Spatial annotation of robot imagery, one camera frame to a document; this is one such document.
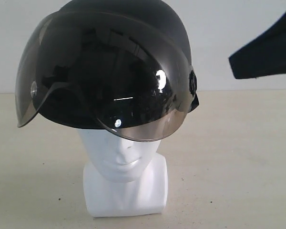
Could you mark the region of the white mannequin head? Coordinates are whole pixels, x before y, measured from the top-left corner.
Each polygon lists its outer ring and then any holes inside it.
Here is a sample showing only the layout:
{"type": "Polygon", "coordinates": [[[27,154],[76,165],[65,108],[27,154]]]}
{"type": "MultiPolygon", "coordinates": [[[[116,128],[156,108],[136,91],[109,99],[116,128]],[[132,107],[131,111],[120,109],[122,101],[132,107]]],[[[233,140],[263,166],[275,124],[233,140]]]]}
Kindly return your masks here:
{"type": "Polygon", "coordinates": [[[136,142],[106,130],[79,129],[89,161],[83,170],[87,210],[95,218],[161,214],[168,197],[160,141],[136,142]]]}

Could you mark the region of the black helmet with visor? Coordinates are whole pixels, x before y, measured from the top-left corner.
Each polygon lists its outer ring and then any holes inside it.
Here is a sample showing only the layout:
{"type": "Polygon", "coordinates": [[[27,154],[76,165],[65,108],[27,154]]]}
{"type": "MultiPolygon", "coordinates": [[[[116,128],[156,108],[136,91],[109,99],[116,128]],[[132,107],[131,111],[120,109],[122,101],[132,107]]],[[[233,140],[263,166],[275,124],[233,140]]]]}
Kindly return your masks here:
{"type": "Polygon", "coordinates": [[[199,106],[189,38],[161,0],[72,0],[44,17],[20,59],[18,127],[36,115],[137,142],[172,135],[199,106]]]}

